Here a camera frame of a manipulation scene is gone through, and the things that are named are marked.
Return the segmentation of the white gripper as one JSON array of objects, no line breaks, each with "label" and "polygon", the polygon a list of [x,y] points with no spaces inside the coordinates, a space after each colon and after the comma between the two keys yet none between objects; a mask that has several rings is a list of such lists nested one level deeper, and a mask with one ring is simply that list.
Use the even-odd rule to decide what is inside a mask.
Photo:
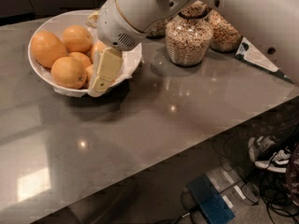
[{"label": "white gripper", "polygon": [[137,31],[121,14],[117,0],[107,0],[100,8],[89,15],[85,24],[97,28],[98,38],[107,46],[95,52],[93,75],[88,94],[99,97],[116,81],[121,70],[123,58],[121,51],[134,49],[145,37]]}]

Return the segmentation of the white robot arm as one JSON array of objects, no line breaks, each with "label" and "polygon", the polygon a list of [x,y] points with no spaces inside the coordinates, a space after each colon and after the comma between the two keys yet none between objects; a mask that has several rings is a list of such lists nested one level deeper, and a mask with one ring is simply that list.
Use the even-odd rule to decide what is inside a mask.
[{"label": "white robot arm", "polygon": [[[130,51],[158,21],[195,0],[107,0],[97,18],[98,38]],[[299,83],[299,0],[198,0],[217,10],[238,32]]]}]

